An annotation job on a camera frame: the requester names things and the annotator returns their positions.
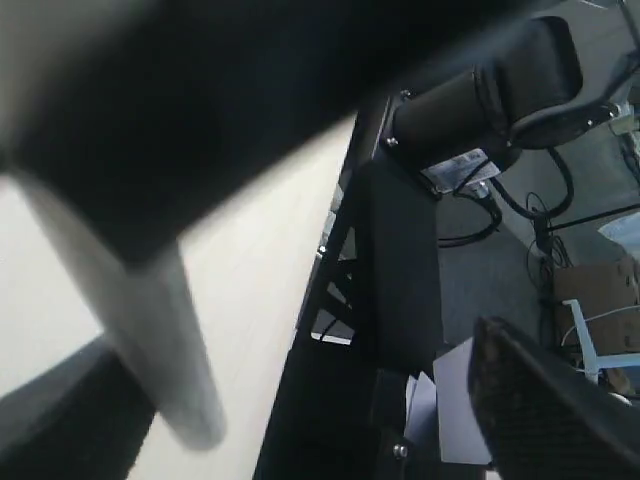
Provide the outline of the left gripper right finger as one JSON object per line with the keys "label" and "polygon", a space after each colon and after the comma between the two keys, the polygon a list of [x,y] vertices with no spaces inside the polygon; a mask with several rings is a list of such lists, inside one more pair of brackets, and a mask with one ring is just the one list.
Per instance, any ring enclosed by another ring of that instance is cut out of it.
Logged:
{"label": "left gripper right finger", "polygon": [[501,478],[638,478],[638,408],[506,320],[475,323],[467,389]]}

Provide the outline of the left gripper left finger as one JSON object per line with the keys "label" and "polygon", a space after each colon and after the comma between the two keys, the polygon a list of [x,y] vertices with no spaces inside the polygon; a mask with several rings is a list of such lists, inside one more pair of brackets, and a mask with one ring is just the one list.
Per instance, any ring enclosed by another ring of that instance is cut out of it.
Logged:
{"label": "left gripper left finger", "polygon": [[147,262],[428,59],[537,1],[5,1],[10,176]]}

